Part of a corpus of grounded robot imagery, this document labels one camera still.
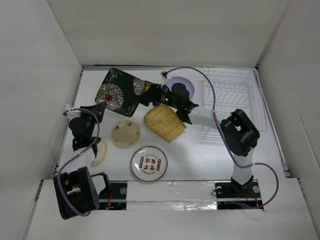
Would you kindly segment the black floral square plate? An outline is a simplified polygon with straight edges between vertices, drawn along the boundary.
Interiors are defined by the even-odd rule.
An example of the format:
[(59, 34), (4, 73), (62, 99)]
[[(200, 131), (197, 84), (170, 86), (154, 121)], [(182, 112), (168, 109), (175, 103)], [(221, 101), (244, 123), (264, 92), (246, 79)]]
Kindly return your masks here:
[(144, 80), (112, 67), (100, 85), (94, 102), (96, 104), (106, 102), (106, 109), (132, 117), (144, 90)]

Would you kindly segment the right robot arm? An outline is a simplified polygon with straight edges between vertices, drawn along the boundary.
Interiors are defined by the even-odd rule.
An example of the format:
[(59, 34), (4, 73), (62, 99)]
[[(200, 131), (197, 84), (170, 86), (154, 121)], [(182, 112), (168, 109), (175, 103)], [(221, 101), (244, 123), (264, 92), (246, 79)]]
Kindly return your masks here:
[(233, 160), (232, 193), (242, 197), (249, 191), (254, 178), (253, 151), (260, 133), (243, 110), (228, 113), (200, 107), (190, 100), (190, 93), (182, 83), (168, 88), (146, 81), (139, 101), (145, 106), (153, 104), (144, 116), (144, 122), (167, 142), (178, 137), (186, 124), (218, 130)]

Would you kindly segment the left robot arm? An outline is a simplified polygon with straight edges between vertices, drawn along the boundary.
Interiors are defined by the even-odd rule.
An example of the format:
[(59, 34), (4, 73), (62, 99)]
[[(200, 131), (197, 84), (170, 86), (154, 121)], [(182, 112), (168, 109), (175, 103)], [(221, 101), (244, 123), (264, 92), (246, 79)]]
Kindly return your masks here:
[(74, 156), (59, 167), (53, 178), (59, 213), (64, 220), (87, 217), (100, 207), (100, 198), (111, 197), (114, 190), (108, 176), (101, 172), (103, 181), (94, 184), (89, 166), (98, 156), (101, 141), (100, 123), (103, 120), (106, 103), (72, 108), (66, 105), (63, 115), (69, 120), (72, 150)]

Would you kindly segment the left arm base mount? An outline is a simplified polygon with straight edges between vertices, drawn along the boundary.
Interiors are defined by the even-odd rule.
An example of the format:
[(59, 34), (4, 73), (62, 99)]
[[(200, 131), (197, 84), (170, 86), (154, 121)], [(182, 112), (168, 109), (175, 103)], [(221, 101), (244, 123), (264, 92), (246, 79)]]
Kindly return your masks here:
[(108, 187), (106, 187), (107, 177), (104, 172), (91, 175), (98, 193), (99, 210), (126, 210), (128, 182), (110, 180)]

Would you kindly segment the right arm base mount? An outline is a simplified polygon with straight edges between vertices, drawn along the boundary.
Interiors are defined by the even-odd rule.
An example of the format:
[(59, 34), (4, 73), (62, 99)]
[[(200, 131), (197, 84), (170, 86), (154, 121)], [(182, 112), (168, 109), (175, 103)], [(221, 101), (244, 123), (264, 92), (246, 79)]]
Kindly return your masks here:
[(263, 204), (258, 181), (253, 177), (244, 185), (233, 179), (216, 181), (211, 195), (216, 197), (218, 210), (261, 209)]

